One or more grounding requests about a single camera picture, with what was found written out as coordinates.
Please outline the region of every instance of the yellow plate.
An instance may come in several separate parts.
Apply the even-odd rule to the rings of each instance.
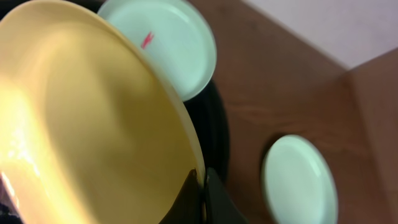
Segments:
[[[191,169],[182,102],[104,20],[37,0],[0,22],[0,171],[25,223],[158,223]]]

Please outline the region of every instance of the white wall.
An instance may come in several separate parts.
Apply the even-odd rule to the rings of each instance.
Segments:
[[[398,47],[398,0],[244,0],[346,68]]]

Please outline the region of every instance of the white plate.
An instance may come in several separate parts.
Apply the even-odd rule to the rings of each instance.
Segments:
[[[206,87],[216,66],[213,34],[200,13],[179,0],[109,0],[98,15],[147,53],[183,101]]]
[[[279,224],[335,224],[335,183],[322,155],[306,139],[287,135],[269,149],[262,165],[266,204]]]

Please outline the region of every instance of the wooden surface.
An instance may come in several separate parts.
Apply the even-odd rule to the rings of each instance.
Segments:
[[[398,223],[398,49],[350,72],[388,201]]]
[[[271,223],[259,186],[261,154],[275,133],[300,134],[324,155],[339,223],[391,223],[372,150],[345,70],[240,1],[191,0],[215,34],[215,82],[227,110],[226,188],[251,223]]]

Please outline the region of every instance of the red mark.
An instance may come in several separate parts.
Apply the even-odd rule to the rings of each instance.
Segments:
[[[141,44],[142,49],[145,49],[153,38],[154,36],[152,35],[152,32],[149,32],[149,34],[147,35],[147,37],[145,37],[143,43]]]

